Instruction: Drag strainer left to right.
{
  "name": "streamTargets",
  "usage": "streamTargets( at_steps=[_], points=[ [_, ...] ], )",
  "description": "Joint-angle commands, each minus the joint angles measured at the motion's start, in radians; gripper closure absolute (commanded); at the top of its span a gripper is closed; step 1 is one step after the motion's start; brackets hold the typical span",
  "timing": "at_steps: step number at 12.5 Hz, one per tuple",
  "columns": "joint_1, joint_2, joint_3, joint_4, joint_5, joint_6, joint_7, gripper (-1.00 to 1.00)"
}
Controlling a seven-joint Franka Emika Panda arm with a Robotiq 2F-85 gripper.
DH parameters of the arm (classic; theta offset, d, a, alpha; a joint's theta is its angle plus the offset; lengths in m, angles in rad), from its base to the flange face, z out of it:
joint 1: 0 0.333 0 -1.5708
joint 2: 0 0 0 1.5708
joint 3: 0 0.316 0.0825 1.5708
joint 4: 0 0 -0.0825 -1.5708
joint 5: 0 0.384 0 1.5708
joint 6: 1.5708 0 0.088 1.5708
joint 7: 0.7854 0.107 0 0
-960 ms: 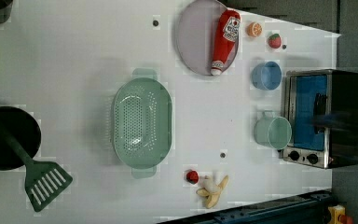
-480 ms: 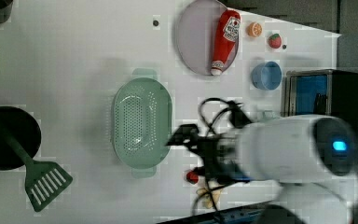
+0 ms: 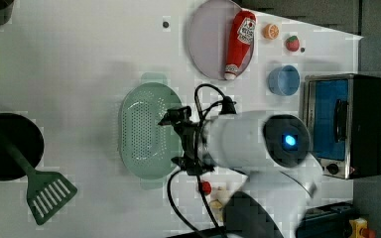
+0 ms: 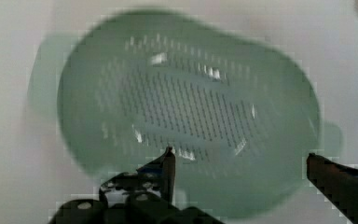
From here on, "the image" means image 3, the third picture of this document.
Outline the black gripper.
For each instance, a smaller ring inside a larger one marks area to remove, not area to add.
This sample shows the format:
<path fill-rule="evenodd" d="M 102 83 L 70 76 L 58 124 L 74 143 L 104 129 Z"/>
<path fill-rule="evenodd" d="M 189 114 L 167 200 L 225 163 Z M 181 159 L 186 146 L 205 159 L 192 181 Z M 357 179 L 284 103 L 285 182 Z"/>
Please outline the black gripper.
<path fill-rule="evenodd" d="M 179 106 L 170 108 L 158 123 L 159 126 L 172 126 L 181 139 L 183 154 L 172 158 L 182 171 L 189 176 L 201 176 L 213 171 L 213 165 L 204 162 L 198 155 L 200 127 L 191 120 L 191 108 Z"/>

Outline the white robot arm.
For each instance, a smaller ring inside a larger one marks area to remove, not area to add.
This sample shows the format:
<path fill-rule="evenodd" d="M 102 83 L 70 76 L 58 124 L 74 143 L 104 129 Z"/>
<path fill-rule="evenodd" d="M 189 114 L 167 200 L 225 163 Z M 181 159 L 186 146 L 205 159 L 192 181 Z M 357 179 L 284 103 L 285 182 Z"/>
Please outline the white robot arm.
<path fill-rule="evenodd" d="M 173 162 L 190 176 L 216 168 L 246 176 L 221 208 L 225 231 L 238 238 L 297 238 L 322 178 L 305 123 L 260 110 L 196 123 L 189 111 L 169 109 L 159 122 L 181 139 L 184 153 Z"/>

